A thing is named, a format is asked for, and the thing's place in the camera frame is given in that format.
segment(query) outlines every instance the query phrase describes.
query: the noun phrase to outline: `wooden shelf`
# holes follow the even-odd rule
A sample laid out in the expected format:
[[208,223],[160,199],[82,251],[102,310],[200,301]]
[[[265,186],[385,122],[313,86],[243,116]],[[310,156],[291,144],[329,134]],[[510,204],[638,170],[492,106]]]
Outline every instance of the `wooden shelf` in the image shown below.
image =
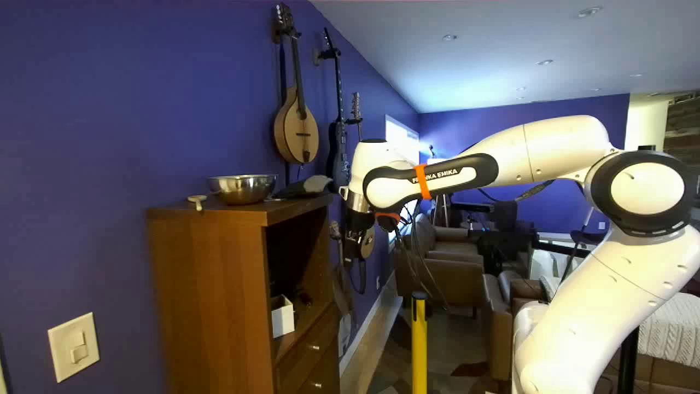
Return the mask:
[[[338,386],[338,364],[321,364],[338,359],[331,201],[212,199],[201,212],[189,204],[146,209],[168,391],[286,394],[317,379]],[[281,293],[295,305],[295,331],[274,340],[272,297]]]

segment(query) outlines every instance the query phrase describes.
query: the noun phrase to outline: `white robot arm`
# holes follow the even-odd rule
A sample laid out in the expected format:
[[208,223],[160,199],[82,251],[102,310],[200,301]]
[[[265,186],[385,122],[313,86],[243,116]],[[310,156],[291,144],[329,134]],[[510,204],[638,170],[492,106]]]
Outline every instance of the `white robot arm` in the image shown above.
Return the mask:
[[594,391],[628,333],[700,266],[700,234],[687,225],[694,189],[674,157],[616,148],[594,116],[519,125],[429,166],[361,143],[341,189],[345,254],[360,249],[375,212],[409,199],[562,177],[582,183],[612,225],[551,305],[519,313],[514,391]]

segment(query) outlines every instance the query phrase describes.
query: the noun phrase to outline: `light switch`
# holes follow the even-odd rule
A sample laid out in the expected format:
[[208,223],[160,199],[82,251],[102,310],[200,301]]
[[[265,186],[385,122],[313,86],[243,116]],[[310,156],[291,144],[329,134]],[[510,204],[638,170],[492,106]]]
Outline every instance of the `light switch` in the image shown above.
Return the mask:
[[95,318],[86,313],[48,331],[48,345],[58,383],[102,359]]

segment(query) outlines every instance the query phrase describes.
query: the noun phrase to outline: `mandolin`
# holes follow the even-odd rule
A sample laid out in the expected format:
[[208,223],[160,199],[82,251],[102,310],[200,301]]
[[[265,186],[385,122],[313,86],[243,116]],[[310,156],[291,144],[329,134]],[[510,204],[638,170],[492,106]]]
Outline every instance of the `mandolin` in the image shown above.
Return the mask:
[[281,156],[294,165],[308,165],[320,150],[320,130],[305,100],[305,84],[301,67],[301,32],[294,26],[291,9],[275,5],[279,30],[291,38],[295,86],[286,92],[283,108],[274,121],[274,139]]
[[331,190],[336,192],[340,186],[345,186],[351,182],[351,159],[349,159],[349,132],[345,132],[345,118],[343,118],[343,90],[341,90],[341,66],[340,66],[340,55],[341,51],[336,48],[329,28],[327,32],[327,43],[329,48],[321,51],[321,58],[332,58],[332,70],[336,70],[336,108],[338,116],[329,126],[329,159],[327,159],[327,174],[332,180]]

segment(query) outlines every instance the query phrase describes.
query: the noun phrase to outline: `white ceiling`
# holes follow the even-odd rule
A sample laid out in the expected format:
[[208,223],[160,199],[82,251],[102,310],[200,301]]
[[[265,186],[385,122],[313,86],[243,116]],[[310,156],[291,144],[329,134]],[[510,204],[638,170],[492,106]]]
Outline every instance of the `white ceiling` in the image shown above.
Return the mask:
[[700,0],[310,0],[422,114],[700,88]]

